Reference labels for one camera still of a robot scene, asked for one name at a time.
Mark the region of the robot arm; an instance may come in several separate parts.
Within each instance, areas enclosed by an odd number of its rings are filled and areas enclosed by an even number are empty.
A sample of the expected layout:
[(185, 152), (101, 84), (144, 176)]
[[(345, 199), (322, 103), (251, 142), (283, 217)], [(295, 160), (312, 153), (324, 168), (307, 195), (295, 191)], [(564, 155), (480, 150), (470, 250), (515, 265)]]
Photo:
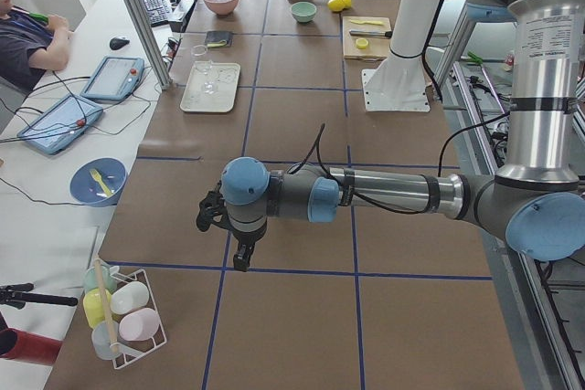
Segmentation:
[(237, 239), (245, 271), (271, 216), (334, 220), (341, 206), (367, 203), (402, 215), (440, 213), (474, 224), (539, 261), (584, 245), (584, 201), (569, 166), (578, 108), (576, 79), (584, 0), (467, 0), (479, 21), (517, 24), (505, 164), (494, 175), (393, 174), (301, 162), (270, 171), (251, 157), (229, 162), (202, 216)]

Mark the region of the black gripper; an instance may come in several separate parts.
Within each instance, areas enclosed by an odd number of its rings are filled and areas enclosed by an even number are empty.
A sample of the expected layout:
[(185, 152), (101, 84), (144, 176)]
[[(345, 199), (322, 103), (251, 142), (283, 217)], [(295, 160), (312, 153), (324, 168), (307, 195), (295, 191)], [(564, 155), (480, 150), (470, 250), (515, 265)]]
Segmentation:
[(232, 235), (238, 240), (238, 250), (233, 256), (233, 268), (236, 271), (246, 271), (250, 268), (255, 244), (264, 237), (266, 230), (266, 220), (260, 226), (252, 226), (250, 230), (243, 230), (241, 226), (232, 224)]

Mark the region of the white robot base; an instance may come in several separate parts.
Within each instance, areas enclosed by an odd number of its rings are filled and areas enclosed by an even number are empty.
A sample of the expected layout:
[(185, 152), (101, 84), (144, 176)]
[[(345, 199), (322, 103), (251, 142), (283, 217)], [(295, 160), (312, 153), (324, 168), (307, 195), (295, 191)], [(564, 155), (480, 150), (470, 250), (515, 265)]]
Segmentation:
[(387, 58), (362, 74), (365, 108), (428, 112), (422, 55), (441, 0), (401, 0)]

